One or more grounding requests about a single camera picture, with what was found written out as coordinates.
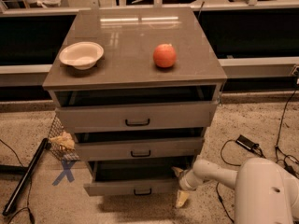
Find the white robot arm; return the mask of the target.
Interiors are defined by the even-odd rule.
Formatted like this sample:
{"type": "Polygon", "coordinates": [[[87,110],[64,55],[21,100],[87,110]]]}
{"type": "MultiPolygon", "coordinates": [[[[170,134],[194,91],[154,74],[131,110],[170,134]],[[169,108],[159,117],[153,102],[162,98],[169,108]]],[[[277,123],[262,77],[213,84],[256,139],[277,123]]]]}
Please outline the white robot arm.
{"type": "Polygon", "coordinates": [[[235,224],[293,224],[299,220],[299,178],[273,161],[250,158],[238,170],[197,158],[192,167],[173,169],[178,178],[176,207],[198,186],[214,180],[235,191],[235,224]]]}

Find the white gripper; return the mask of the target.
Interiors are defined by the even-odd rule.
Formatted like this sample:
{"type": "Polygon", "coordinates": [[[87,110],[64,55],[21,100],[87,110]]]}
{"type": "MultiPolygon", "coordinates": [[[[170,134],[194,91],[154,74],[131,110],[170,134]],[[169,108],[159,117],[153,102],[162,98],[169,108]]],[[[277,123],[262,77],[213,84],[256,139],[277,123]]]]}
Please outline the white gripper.
{"type": "Polygon", "coordinates": [[[182,207],[189,198],[188,191],[194,191],[198,188],[199,182],[192,169],[184,170],[178,167],[172,167],[175,176],[178,177],[180,188],[177,192],[176,208],[182,207]]]}

